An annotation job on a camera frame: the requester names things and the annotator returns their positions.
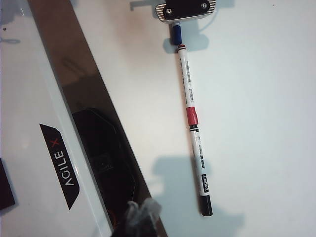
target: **white surface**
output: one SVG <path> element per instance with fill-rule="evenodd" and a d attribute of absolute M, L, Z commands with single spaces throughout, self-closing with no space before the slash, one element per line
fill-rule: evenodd
<path fill-rule="evenodd" d="M 1 237 L 108 237 L 111 228 L 24 0 L 2 1 L 1 157 L 17 204 L 1 214 Z M 57 128 L 80 192 L 68 209 L 40 123 Z"/>
<path fill-rule="evenodd" d="M 209 218 L 198 213 L 168 26 L 130 3 L 73 5 L 169 236 L 315 236 L 316 2 L 219 0 L 214 19 L 182 24 Z"/>

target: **black label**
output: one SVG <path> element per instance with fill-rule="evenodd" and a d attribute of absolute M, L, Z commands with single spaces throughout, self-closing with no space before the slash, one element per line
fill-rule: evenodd
<path fill-rule="evenodd" d="M 163 16 L 167 20 L 200 16 L 210 9 L 210 3 L 207 0 L 166 0 L 165 2 Z"/>
<path fill-rule="evenodd" d="M 70 210 L 78 197 L 79 184 L 73 166 L 71 165 L 64 141 L 60 132 L 56 128 L 43 124 L 40 124 L 40 128 L 44 135 L 60 186 Z"/>
<path fill-rule="evenodd" d="M 204 192 L 207 193 L 208 192 L 208 184 L 207 184 L 206 174 L 202 175 L 202 181 L 203 181 Z"/>

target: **marker cap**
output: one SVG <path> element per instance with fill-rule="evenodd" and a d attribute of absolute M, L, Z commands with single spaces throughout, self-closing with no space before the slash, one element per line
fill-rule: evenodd
<path fill-rule="evenodd" d="M 197 125 L 198 124 L 198 116 L 196 113 L 195 107 L 187 107 L 187 117 L 188 117 L 188 124 L 191 125 Z"/>
<path fill-rule="evenodd" d="M 200 205 L 201 205 L 201 213 L 203 216 L 211 216 L 213 215 L 211 198 L 209 195 L 200 196 Z"/>
<path fill-rule="evenodd" d="M 180 45 L 182 43 L 180 23 L 172 24 L 172 40 L 174 45 Z"/>

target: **blue marker cap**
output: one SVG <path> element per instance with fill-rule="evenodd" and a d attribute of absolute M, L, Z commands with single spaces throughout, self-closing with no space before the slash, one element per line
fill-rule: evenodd
<path fill-rule="evenodd" d="M 172 41 L 174 45 L 182 44 L 180 23 L 172 24 Z"/>

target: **marker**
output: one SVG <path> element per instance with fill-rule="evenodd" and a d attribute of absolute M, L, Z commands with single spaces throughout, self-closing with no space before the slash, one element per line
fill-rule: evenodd
<path fill-rule="evenodd" d="M 180 58 L 190 138 L 195 158 L 197 180 L 199 184 L 201 212 L 203 216 L 211 216 L 213 215 L 211 199 L 209 195 L 209 187 L 207 183 L 201 139 L 198 132 L 198 117 L 194 106 L 193 90 L 191 84 L 192 81 L 190 77 L 189 63 L 187 58 L 187 48 L 184 44 L 178 46 L 178 55 Z"/>

